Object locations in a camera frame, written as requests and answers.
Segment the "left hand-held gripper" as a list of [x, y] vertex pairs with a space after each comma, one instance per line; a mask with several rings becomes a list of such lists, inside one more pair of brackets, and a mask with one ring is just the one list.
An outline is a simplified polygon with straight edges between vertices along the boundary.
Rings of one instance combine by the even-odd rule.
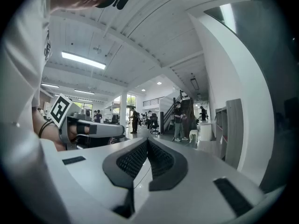
[[[125, 132], [125, 127], [121, 125], [92, 122], [85, 109], [80, 108], [63, 94], [57, 97], [52, 106], [50, 118], [57, 126], [60, 140], [66, 150], [89, 148], [95, 144], [97, 138], [118, 137]], [[68, 128], [77, 124], [89, 126], [89, 134], [78, 135], [74, 141], [69, 141]]]

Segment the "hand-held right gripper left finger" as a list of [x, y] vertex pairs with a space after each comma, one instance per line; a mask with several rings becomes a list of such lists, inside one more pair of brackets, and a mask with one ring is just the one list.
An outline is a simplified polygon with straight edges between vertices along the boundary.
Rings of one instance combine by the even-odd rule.
[[74, 180], [104, 210], [148, 224], [141, 214], [148, 199], [148, 140], [137, 138], [103, 147], [60, 152]]

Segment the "white cylinder pedestal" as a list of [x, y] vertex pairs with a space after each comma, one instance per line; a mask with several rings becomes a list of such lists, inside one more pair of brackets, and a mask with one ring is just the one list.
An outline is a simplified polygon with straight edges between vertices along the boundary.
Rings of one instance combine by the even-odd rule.
[[211, 141], [213, 138], [213, 121], [202, 121], [199, 123], [200, 126], [200, 140]]

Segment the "dark staircase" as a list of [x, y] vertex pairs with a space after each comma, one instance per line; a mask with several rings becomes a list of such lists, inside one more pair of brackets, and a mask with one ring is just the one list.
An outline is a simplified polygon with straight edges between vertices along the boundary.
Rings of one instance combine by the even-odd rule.
[[159, 111], [160, 111], [160, 132], [164, 133], [174, 133], [174, 123], [172, 113], [175, 110], [175, 103], [181, 102], [182, 113], [187, 116], [185, 120], [182, 121], [185, 135], [188, 136], [189, 132], [193, 127], [196, 127], [196, 118], [194, 115], [194, 101], [192, 98], [187, 96], [181, 90], [174, 91], [173, 93], [163, 97], [159, 101]]

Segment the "black office chair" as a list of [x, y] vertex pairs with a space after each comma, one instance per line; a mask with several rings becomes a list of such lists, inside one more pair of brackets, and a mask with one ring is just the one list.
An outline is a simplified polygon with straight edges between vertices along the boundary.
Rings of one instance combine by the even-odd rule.
[[156, 134], [160, 134], [160, 131], [158, 130], [159, 125], [158, 125], [158, 118], [157, 115], [155, 113], [153, 113], [150, 117], [151, 120], [151, 127], [152, 129], [150, 130], [150, 133], [156, 133]]

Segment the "person's white shirt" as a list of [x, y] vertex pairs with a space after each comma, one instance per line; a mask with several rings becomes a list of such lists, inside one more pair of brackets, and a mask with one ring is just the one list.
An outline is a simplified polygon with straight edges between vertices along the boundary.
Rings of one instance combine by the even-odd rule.
[[0, 122], [33, 130], [32, 108], [50, 56], [50, 0], [26, 0], [0, 40]]

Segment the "person's left forearm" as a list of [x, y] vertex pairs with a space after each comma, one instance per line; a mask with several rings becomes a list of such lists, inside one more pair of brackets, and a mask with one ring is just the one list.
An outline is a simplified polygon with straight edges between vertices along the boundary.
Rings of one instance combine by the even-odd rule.
[[[46, 122], [43, 116], [40, 114], [36, 107], [32, 108], [32, 122], [34, 132], [38, 135], [42, 125]], [[47, 139], [54, 143], [57, 151], [65, 151], [65, 145], [62, 143], [59, 137], [58, 128], [55, 124], [49, 125], [42, 133], [41, 139]]]

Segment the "black wrist band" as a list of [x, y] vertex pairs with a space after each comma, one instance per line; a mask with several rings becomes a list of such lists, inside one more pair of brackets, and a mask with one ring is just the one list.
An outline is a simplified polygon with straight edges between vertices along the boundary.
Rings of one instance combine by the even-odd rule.
[[41, 127], [39, 133], [38, 133], [38, 137], [41, 138], [42, 137], [42, 133], [43, 131], [45, 130], [46, 127], [48, 127], [49, 125], [53, 125], [54, 124], [54, 121], [49, 119], [47, 120]]

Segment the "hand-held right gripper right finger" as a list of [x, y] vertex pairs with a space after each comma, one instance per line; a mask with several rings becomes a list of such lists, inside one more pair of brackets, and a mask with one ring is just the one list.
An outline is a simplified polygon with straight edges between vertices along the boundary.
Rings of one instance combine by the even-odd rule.
[[227, 178], [252, 205], [264, 193], [246, 176], [221, 159], [178, 143], [155, 139], [181, 153], [188, 162], [188, 173], [172, 190], [151, 192], [140, 208], [140, 224], [221, 224], [232, 221], [232, 211], [214, 180]]

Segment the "person's left hand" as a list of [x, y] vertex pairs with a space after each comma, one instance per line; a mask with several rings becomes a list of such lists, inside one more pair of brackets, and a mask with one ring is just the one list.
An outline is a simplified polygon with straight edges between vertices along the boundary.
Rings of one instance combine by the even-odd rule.
[[89, 126], [83, 124], [70, 125], [68, 128], [68, 138], [69, 141], [74, 141], [78, 135], [89, 134]]

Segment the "gray wooden shelf unit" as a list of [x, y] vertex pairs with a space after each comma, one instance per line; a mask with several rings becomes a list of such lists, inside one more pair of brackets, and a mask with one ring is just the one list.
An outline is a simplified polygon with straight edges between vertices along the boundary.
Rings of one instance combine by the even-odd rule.
[[215, 110], [216, 143], [220, 158], [237, 169], [243, 144], [243, 112], [240, 99], [228, 100], [226, 106]]

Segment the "white stool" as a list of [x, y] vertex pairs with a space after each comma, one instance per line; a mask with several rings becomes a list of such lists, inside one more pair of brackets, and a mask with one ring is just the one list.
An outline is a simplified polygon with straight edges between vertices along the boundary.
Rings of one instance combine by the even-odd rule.
[[189, 143], [197, 143], [198, 141], [199, 131], [197, 129], [193, 129], [189, 132]]

